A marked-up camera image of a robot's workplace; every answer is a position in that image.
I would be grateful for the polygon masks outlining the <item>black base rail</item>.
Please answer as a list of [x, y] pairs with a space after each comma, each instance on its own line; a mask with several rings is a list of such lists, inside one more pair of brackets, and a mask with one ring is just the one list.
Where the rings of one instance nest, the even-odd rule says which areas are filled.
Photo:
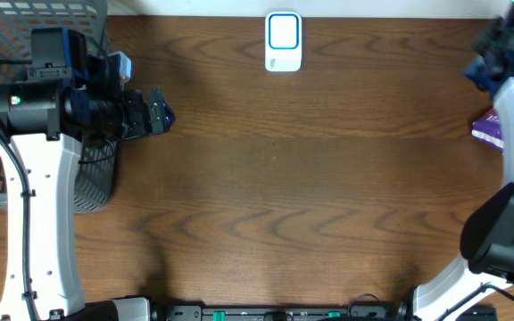
[[195, 305], [157, 308], [157, 321], [316, 321], [316, 320], [406, 320], [386, 301], [356, 301], [351, 306], [301, 307], [204, 307]]

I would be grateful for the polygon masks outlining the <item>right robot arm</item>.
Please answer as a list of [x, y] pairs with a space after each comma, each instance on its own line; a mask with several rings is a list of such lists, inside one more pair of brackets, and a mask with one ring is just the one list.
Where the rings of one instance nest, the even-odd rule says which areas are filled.
[[487, 92], [499, 118], [503, 141], [502, 187], [470, 215], [459, 255], [434, 279], [410, 291], [390, 320], [469, 320], [495, 314], [476, 309], [497, 292], [514, 302], [514, 1], [475, 40], [476, 59], [467, 78]]

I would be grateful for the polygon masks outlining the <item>blue Oreo cookie pack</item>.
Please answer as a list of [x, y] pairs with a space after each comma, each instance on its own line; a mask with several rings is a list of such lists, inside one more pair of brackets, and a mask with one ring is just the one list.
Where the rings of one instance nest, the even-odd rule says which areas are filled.
[[471, 80], [477, 89], [482, 92], [487, 92], [489, 95], [494, 95], [499, 89], [501, 83], [497, 80], [492, 80], [481, 56], [477, 56], [464, 70], [464, 76]]

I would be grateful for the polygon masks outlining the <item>white barcode scanner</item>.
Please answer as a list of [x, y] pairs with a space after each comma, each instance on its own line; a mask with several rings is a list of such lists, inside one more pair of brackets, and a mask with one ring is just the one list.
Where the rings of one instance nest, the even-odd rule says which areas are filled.
[[265, 69], [295, 72], [302, 66], [303, 21], [297, 12], [270, 12], [264, 23]]

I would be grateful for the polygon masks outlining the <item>grey plastic mesh basket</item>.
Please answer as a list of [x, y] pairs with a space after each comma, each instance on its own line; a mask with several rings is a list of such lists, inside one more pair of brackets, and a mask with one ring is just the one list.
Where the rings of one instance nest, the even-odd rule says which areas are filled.
[[[105, 52], [112, 51], [106, 29], [105, 0], [0, 0], [0, 60], [25, 62], [31, 58], [32, 29], [65, 27], [92, 37]], [[112, 192], [116, 149], [85, 147], [75, 182], [77, 213], [101, 210]], [[6, 207], [6, 185], [0, 161], [0, 208]]]

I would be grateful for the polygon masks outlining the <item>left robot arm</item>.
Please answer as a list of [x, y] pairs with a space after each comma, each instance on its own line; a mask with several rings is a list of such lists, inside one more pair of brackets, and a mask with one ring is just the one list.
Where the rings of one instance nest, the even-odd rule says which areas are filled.
[[125, 90], [122, 53], [89, 54], [91, 38], [34, 29], [27, 77], [0, 85], [0, 157], [6, 178], [7, 267], [0, 319], [160, 320], [153, 300], [86, 300], [78, 270], [74, 194], [86, 146], [167, 133], [173, 110], [158, 89]]

